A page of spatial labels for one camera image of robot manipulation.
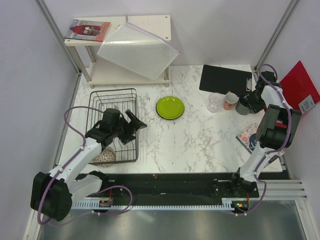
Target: magazine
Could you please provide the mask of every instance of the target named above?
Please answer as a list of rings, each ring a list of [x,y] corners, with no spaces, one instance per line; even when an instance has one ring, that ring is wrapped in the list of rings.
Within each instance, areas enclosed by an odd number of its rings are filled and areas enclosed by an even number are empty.
[[[247,149],[247,151],[251,154],[257,145],[257,130],[258,130],[258,124],[252,124],[248,128],[246,128],[243,132],[241,132],[239,135],[237,135],[235,138],[238,139],[238,141]],[[281,151],[278,153],[279,155],[273,156],[269,162],[265,165],[267,167],[271,163],[273,163],[276,159],[279,158],[279,156],[283,155],[284,152]]]
[[[103,42],[110,26],[111,22],[73,19],[64,38]]]

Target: red folder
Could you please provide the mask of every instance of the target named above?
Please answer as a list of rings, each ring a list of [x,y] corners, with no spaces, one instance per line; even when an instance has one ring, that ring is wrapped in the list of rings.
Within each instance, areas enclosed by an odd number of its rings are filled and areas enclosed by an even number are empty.
[[[320,95],[310,79],[301,61],[281,80],[285,100],[293,109],[301,111],[299,104],[311,95],[314,104],[320,101]],[[304,110],[309,110],[313,105],[306,103]]]

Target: marble countertop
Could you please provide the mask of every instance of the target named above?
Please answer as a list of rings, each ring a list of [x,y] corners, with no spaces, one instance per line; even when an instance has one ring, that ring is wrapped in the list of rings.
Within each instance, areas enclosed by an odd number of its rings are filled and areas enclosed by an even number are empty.
[[[250,71],[249,65],[220,65]],[[91,89],[81,78],[75,106],[88,106],[93,91],[135,88],[138,96],[139,119],[148,125],[139,132],[139,157],[134,163],[114,164],[110,167],[88,165],[82,173],[221,173],[235,172],[249,158],[249,152],[236,135],[254,123],[259,123],[263,111],[239,115],[235,109],[211,113],[207,110],[210,92],[200,91],[203,66],[172,66],[171,83],[144,85],[96,86]],[[183,115],[176,120],[165,120],[156,113],[156,103],[165,96],[176,96],[184,105]],[[70,124],[85,133],[86,109],[74,109]],[[82,143],[71,129],[67,130],[60,160],[65,160]],[[277,159],[264,169],[281,172]]]

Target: white wall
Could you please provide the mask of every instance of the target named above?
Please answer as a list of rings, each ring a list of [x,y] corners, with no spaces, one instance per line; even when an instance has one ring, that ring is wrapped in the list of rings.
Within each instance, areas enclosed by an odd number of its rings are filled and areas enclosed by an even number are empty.
[[[20,240],[77,77],[33,0],[5,0],[0,22],[0,239]]]
[[[320,90],[320,1],[302,0],[289,19],[266,63],[282,79],[301,60]],[[307,111],[286,150],[290,173],[301,179],[320,228],[320,104]]]
[[[290,0],[45,0],[63,34],[75,17],[171,15],[175,65],[252,64]],[[86,66],[90,59],[80,51]]]

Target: dish rack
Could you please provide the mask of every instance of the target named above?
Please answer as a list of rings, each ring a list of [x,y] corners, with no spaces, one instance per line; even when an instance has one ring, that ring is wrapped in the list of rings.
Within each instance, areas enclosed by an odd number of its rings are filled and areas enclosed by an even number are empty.
[[[137,91],[134,88],[123,88],[115,90],[101,90],[93,91],[89,98],[89,107],[105,111],[106,109],[118,109],[124,118],[130,122],[130,118],[125,111],[129,109],[137,118],[138,116],[138,102]],[[85,132],[92,129],[94,124],[102,119],[101,112],[89,109],[86,117]],[[135,140],[128,142],[126,145],[115,138],[113,143],[107,146],[115,154],[115,161],[100,162],[100,164],[123,164],[134,163],[139,156],[139,131],[135,134]]]

